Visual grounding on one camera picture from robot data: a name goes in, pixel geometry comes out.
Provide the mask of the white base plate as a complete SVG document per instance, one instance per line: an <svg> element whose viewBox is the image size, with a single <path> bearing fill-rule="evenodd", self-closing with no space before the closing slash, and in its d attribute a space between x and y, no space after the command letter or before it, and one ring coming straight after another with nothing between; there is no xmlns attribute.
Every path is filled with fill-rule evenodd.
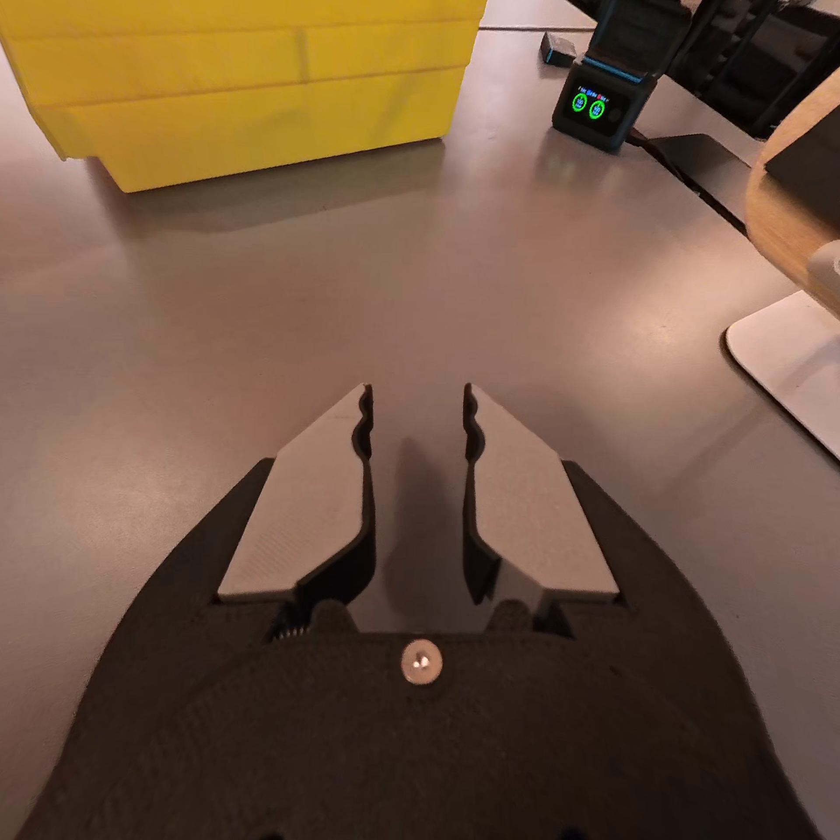
<svg viewBox="0 0 840 840"><path fill-rule="evenodd" d="M723 334L735 364L839 459L839 323L800 290Z"/></svg>

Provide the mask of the black battery charger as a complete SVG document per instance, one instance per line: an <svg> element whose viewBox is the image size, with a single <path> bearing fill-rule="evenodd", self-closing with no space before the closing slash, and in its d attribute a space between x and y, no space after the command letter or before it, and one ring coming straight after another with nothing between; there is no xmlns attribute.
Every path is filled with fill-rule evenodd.
<svg viewBox="0 0 840 840"><path fill-rule="evenodd" d="M565 80L552 128L617 152L676 56L691 18L677 1L603 2L589 46Z"/></svg>

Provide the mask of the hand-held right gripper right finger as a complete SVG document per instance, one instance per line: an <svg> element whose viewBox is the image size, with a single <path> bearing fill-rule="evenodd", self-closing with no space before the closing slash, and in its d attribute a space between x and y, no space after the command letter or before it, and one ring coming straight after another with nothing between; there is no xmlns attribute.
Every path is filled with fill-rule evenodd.
<svg viewBox="0 0 840 840"><path fill-rule="evenodd" d="M477 385L465 385L463 571L475 605L613 603L620 588L562 458Z"/></svg>

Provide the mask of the wooden board stand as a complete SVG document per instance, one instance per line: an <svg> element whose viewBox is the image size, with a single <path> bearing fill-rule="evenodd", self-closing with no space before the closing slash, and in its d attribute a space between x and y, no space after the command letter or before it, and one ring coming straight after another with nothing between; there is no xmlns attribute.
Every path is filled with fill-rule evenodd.
<svg viewBox="0 0 840 840"><path fill-rule="evenodd" d="M838 239L838 230L768 177L765 167L838 103L839 71L835 70L778 125L752 167L745 194L744 221L749 241L761 256L837 318L838 293L814 279L808 265L820 247Z"/></svg>

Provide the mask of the yellow plastic bin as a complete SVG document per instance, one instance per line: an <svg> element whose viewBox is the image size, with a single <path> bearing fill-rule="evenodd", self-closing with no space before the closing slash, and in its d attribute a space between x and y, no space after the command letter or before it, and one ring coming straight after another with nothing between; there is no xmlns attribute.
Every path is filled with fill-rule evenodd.
<svg viewBox="0 0 840 840"><path fill-rule="evenodd" d="M121 191L446 135L486 2L5 1L58 156Z"/></svg>

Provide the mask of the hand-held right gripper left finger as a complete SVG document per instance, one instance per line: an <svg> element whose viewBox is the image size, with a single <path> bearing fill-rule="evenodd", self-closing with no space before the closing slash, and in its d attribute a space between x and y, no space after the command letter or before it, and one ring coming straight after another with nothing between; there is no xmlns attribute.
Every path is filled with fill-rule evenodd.
<svg viewBox="0 0 840 840"><path fill-rule="evenodd" d="M373 393L347 395L274 458L217 590L225 603L349 604L375 571Z"/></svg>

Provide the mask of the small black box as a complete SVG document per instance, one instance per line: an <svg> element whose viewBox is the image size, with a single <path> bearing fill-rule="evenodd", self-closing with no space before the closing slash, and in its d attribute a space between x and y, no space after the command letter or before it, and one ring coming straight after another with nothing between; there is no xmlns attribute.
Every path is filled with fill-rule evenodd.
<svg viewBox="0 0 840 840"><path fill-rule="evenodd" d="M569 68L577 58L574 45L567 38L549 30L542 34L539 52L542 63L549 67Z"/></svg>

